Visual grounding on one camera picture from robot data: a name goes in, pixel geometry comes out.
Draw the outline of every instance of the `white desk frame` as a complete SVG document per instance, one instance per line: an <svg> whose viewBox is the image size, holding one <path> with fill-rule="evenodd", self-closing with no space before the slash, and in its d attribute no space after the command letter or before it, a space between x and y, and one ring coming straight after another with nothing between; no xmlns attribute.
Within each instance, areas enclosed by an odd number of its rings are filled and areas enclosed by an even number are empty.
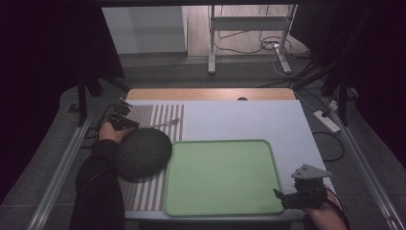
<svg viewBox="0 0 406 230"><path fill-rule="evenodd" d="M283 72L292 74L286 55L283 51L284 43L292 25L296 5L291 5L287 16L220 16L215 17L214 5L210 18L210 47L209 47L209 74L215 73L215 46L214 34L216 31L282 31L280 44L274 44Z"/></svg>

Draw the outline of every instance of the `power strip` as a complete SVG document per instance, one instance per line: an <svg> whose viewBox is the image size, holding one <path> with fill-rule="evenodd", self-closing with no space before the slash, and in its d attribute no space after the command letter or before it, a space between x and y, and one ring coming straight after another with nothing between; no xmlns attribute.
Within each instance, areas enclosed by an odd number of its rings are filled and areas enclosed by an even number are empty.
<svg viewBox="0 0 406 230"><path fill-rule="evenodd" d="M325 125L325 127L328 128L330 132L335 133L341 130L340 127L335 125L335 123L333 123L333 121L329 119L329 117L323 117L322 114L323 112L319 110L313 113L313 116L315 116L317 120L319 120L323 125Z"/></svg>

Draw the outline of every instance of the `wooden floor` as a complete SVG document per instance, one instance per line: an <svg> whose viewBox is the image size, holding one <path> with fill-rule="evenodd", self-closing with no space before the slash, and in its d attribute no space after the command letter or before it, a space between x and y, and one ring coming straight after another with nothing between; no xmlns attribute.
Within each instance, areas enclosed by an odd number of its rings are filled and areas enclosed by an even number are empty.
<svg viewBox="0 0 406 230"><path fill-rule="evenodd" d="M215 16L286 16L288 12L287 5L244 5L244 6L215 6ZM206 57L209 52L210 44L210 21L211 8L207 6L187 7L188 13L188 57ZM221 37L238 32L219 32ZM282 32L246 32L236 34L230 37L220 38L218 32L215 32L214 43L219 48L233 49L244 53L251 53L260 50L260 41L268 36L281 36ZM268 38L267 41L279 41L278 38ZM289 36L291 42L291 51L293 53L304 53L307 48L295 38ZM286 42L285 48L290 50L289 42ZM216 49L217 56L242 56L229 50ZM253 53L255 56L273 56L274 51L260 50Z"/></svg>

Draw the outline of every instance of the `person's left hand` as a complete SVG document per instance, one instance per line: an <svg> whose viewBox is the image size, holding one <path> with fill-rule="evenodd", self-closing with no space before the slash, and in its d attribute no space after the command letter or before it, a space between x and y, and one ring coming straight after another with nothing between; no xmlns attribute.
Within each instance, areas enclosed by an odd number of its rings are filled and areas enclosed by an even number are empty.
<svg viewBox="0 0 406 230"><path fill-rule="evenodd" d="M133 129L134 128L124 127L122 130L116 130L111 123L106 122L101 126L99 140L110 139L115 141L117 144L120 144L123 138Z"/></svg>

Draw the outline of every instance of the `person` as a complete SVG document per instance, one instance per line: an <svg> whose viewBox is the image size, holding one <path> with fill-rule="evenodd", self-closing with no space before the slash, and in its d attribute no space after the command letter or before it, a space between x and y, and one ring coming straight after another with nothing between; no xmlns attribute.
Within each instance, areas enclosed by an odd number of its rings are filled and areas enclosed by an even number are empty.
<svg viewBox="0 0 406 230"><path fill-rule="evenodd" d="M70 230L124 229L124 201L117 173L114 171L114 154L131 130L128 127L115 130L109 122L101 126L99 141L92 145L92 153L77 175L77 198ZM337 206L340 205L330 191L328 199ZM336 211L326 203L319 209L305 208L303 211L312 220L313 228L347 230Z"/></svg>

